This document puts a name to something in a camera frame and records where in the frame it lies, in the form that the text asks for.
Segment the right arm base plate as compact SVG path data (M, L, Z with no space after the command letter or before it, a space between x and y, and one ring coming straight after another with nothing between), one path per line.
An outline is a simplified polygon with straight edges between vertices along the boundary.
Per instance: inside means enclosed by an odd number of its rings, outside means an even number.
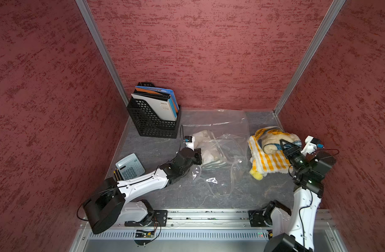
M251 227L272 227L272 219L269 211L266 210L254 210L249 211L249 222Z

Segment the cream green striped blanket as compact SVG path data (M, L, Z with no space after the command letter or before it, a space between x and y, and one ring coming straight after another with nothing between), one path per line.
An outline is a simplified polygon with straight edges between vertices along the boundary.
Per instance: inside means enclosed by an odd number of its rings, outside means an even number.
M225 156L220 148L220 140L215 138L212 131L203 130L194 133L195 149L201 148L203 170L213 170L227 166Z

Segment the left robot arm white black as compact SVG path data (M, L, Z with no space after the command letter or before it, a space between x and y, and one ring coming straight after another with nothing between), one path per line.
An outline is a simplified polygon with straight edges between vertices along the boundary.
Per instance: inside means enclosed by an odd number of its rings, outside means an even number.
M116 181L110 177L82 203L94 234L101 234L115 224L136 222L148 225L154 210L146 200L134 199L152 191L161 190L177 183L194 165L202 164L202 151L183 148L169 162L155 171L130 180Z

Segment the clear plastic vacuum bag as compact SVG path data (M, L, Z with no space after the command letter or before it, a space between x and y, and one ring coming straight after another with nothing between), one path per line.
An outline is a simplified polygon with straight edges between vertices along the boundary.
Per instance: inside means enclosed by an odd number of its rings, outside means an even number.
M187 110L182 133L202 152L189 178L215 197L229 196L248 169L249 123L240 110Z

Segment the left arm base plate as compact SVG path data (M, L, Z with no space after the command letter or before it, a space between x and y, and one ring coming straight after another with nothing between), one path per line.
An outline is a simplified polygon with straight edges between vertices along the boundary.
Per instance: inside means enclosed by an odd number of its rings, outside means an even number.
M162 227L166 226L168 210L153 210L140 221L128 221L124 223L126 227L155 227L160 224Z

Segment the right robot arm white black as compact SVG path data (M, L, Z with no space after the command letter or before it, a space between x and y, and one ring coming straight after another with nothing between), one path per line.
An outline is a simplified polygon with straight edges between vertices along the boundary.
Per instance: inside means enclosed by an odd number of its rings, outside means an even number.
M303 149L286 140L281 140L280 145L294 171L294 206L290 210L279 203L272 204L273 236L265 251L312 252L316 212L324 193L322 181L336 160L322 151L321 141L312 136L307 136Z

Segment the orange white checkered blanket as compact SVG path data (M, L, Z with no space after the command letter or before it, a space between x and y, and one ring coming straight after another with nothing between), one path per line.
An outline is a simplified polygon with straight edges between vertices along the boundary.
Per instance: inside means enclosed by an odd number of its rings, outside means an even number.
M266 154L259 140L266 136L267 130L281 130L279 127L266 127L259 129L248 140L248 145L251 152L250 162L252 163L250 175L256 180L262 180L265 176L271 173L288 174L290 163L282 153L277 150L275 154Z

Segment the beige orange blue patterned blanket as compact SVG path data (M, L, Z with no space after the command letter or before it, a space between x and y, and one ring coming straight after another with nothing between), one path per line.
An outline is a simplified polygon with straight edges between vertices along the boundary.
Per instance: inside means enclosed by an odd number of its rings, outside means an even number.
M258 142L265 154L276 154L277 151L282 150L281 140L299 147L302 146L302 142L296 134L286 133L279 127L264 128Z

